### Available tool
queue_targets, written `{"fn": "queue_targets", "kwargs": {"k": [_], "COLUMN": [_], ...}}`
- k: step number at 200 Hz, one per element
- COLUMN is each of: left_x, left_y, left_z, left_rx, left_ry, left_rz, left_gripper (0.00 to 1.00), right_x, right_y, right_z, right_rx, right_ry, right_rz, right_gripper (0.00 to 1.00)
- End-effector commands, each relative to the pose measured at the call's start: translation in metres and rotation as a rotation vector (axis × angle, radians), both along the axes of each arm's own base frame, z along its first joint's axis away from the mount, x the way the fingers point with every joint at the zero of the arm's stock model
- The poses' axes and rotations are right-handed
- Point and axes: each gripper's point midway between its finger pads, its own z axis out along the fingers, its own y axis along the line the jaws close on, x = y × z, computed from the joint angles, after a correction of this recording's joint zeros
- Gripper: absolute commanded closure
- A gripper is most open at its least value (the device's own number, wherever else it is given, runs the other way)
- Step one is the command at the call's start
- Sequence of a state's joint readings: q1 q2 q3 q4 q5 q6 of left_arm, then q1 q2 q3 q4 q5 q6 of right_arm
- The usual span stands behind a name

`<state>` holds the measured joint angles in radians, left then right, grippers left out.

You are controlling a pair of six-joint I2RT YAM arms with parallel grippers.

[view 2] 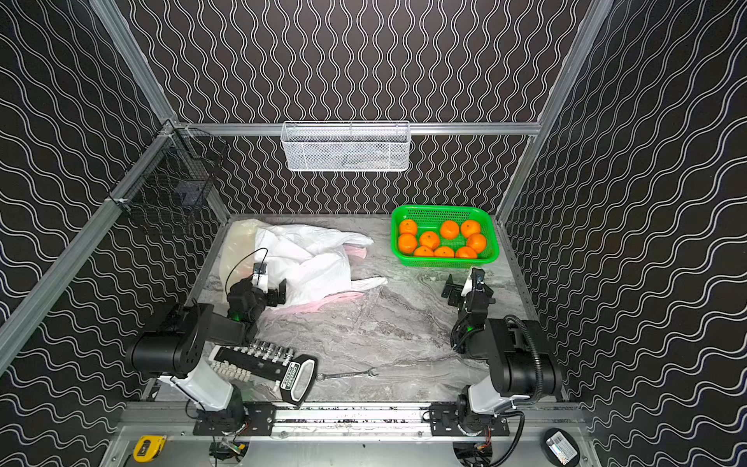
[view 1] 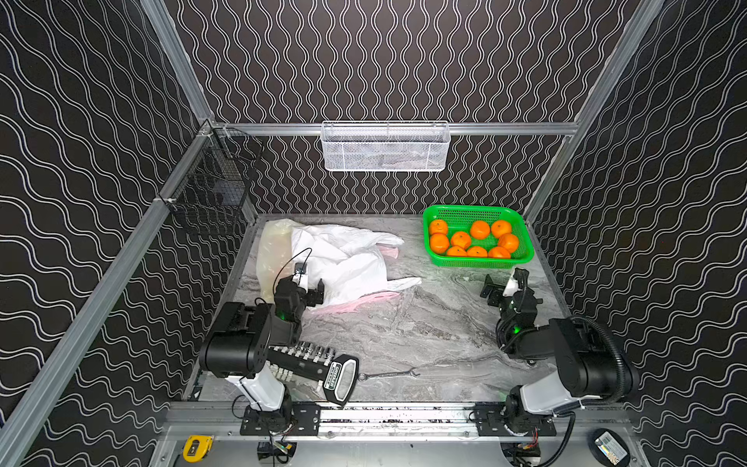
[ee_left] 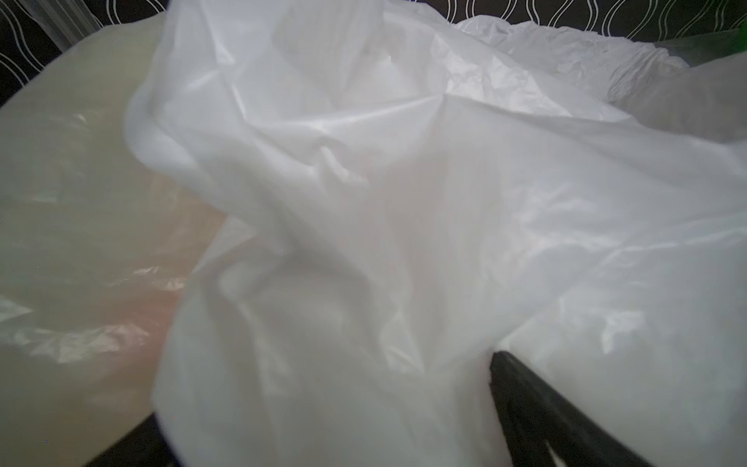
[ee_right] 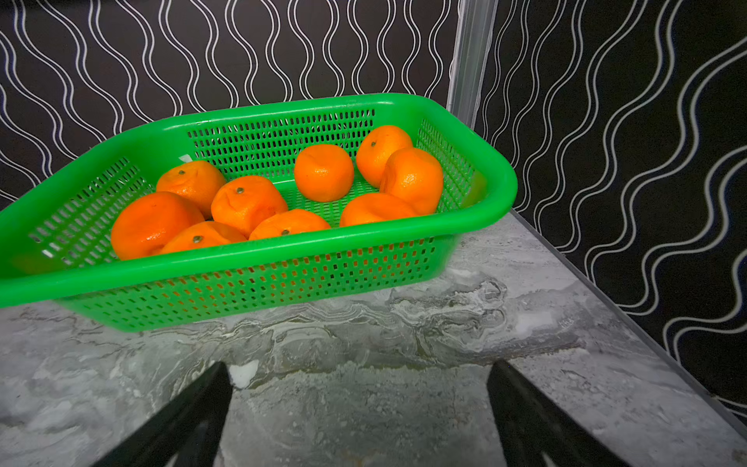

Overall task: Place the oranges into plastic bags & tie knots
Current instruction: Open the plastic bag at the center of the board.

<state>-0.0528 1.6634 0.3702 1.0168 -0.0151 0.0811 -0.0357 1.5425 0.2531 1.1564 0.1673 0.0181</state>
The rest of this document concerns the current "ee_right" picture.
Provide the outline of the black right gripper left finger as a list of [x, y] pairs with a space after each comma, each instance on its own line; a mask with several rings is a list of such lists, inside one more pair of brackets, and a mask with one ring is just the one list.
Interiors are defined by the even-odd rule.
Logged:
[[211, 466], [218, 453], [233, 387], [217, 362], [97, 466]]

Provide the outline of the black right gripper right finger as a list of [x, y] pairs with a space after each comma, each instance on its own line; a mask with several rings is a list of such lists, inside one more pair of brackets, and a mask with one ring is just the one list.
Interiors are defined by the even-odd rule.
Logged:
[[626, 466], [505, 360], [486, 383], [508, 466]]

